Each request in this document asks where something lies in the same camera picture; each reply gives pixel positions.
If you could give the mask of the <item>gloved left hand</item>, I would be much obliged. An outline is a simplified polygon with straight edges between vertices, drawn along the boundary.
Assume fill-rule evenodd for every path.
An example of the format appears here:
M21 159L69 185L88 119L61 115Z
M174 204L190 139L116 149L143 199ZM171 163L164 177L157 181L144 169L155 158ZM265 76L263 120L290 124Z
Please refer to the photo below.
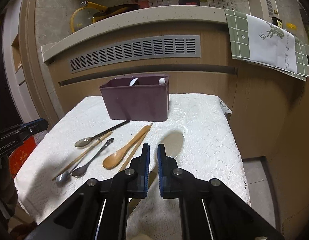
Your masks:
M8 223L14 216L18 193L12 179L7 156L0 159L0 230L7 231Z

